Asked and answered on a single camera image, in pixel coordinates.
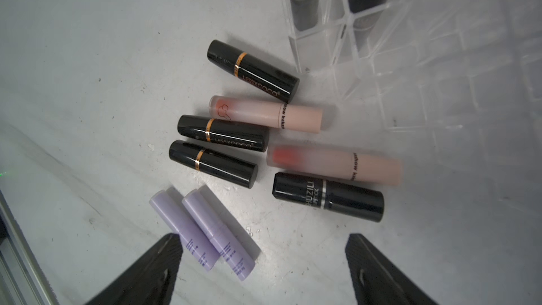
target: acrylic lipstick holder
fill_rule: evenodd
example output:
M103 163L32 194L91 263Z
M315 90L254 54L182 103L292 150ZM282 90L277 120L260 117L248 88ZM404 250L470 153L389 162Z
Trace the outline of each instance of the acrylic lipstick holder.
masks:
M366 70L366 61L369 60L373 72L378 71L378 61L385 61L389 57L383 55L389 51L386 41L407 13L408 2L409 0L388 0L370 9L352 13L348 0L320 0L318 23L310 29L298 30L294 24L291 1L282 0L297 70L308 73L331 66L338 74L351 70L359 78ZM373 28L369 33L359 33L359 30L356 32L355 22L360 22L364 17L372 19ZM408 57L417 61L418 50L415 48L414 51L415 53L412 53L412 50L408 50Z

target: lip balm cap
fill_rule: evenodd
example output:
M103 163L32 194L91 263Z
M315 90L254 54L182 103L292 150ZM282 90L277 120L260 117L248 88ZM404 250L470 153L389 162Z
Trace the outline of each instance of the lip balm cap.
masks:
M181 232L187 225L193 224L193 220L164 190L153 195L148 203L173 232Z
M220 220L218 214L216 214L199 190L195 189L188 193L183 198L183 205L198 223L207 238L211 239L221 233L220 229L225 224Z
M148 203L167 226L179 234L180 241L188 252L195 256L207 271L211 270L220 255L181 206L164 190L153 195Z

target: gold lipstick band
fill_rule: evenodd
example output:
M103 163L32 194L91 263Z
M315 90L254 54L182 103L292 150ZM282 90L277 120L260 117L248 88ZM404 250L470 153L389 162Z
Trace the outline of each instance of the gold lipstick band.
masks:
M237 78L239 78L239 76L237 75L237 73L239 72L239 65L241 64L241 61L243 60L243 58L247 55L247 52L243 52L239 55L239 57L237 58L237 61L235 62L235 68L234 68L234 76L236 76Z
M202 158L203 152L205 152L205 149L202 149L196 156L196 171L200 170L200 160Z
M205 127L205 138L208 142L211 142L211 125L213 124L213 121L215 121L214 118L209 119L207 126Z

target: lip gloss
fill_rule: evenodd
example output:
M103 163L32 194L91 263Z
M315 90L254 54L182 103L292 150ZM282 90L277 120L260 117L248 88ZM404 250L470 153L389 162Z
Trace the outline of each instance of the lip gloss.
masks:
M322 109L252 99L214 96L209 113L217 119L310 133L320 133L322 125Z
M237 277L241 281L245 280L254 269L254 260L220 220L207 200L195 189L184 197L183 205Z
M198 263L210 271L220 258L220 254L192 218L164 190L153 195L148 203L167 226L179 234L180 242L198 260Z
M299 78L218 40L209 45L207 58L221 69L285 103L292 101L298 89Z
M291 171L397 186L400 160L312 146L269 145L267 165Z
M384 213L384 197L378 191L305 175L275 174L273 196L375 222Z

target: white table surface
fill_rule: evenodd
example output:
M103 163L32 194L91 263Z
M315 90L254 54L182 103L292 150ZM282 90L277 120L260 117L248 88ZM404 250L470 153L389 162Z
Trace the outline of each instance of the white table surface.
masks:
M178 118L212 95L268 98L211 64L209 43L290 70L287 34L281 0L0 0L0 188L59 302L85 303L168 232L154 193L207 185L261 254L241 283L185 253L173 304L354 303L350 233L440 304L539 303L540 194L517 207L489 178L454 184L464 173L434 164L425 133L383 132L375 104L337 101L326 78L304 77L294 103L326 106L331 126L280 136L407 158L405 183L378 187L381 223L275 200L261 153L209 146L259 164L250 190L168 158Z

